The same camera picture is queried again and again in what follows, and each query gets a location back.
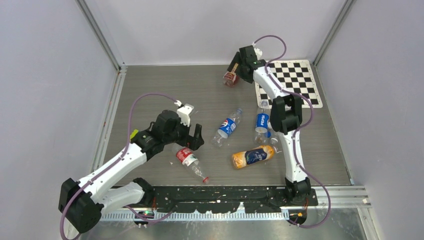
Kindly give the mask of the red label water bottle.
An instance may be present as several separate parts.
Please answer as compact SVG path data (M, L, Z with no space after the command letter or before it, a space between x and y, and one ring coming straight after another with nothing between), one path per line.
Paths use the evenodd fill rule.
M186 146L181 146L174 143L171 147L173 155L180 163L189 170L203 184L208 184L210 181L209 175L206 173L201 161L195 156L194 151Z

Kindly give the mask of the yellow red label bottle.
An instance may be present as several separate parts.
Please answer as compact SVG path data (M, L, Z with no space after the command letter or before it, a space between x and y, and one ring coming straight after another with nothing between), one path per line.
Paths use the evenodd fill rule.
M223 76L223 84L227 87L234 87L239 81L239 77L234 71L227 71Z

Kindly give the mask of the crushed Pepsi bottle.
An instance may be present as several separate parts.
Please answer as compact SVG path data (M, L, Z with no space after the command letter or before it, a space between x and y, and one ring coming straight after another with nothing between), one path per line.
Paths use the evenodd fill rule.
M233 113L231 113L219 126L216 130L214 137L211 140L211 143L216 147L222 147L224 143L228 140L231 134L236 130L242 119L243 110L237 108Z

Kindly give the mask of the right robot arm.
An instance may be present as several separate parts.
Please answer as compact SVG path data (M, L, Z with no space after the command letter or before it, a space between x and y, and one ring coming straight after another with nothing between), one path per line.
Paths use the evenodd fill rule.
M269 121L281 141L285 160L284 197L291 205L299 205L312 191L300 141L304 100L300 94L286 90L271 72L267 62L258 58L253 46L240 48L228 69L234 70L244 81L260 85L271 98Z

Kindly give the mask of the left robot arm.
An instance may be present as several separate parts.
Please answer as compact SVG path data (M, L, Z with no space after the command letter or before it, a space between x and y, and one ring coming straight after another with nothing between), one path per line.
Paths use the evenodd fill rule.
M132 116L136 104L150 95L151 93L145 93L139 96L130 107L124 148L85 177L79 180L69 178L62 183L58 206L61 212L59 232L62 239L67 238L64 232L66 221L82 234L95 227L109 211L135 203L148 207L154 197L149 189L150 185L144 179L138 178L117 189L112 187L129 172L162 152L168 144L177 143L192 150L197 150L204 144L200 124L195 126L194 135L190 135L194 107L165 93L157 92L156 96L171 100L176 110L164 110L148 129L132 131Z

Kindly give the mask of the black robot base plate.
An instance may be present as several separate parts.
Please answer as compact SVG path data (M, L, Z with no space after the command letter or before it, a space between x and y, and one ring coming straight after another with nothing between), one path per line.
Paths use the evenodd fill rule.
M130 206L188 214L234 213L243 207L254 214L279 213L282 207L302 207L305 202L305 195L289 199L285 188L278 186L155 186L150 202Z

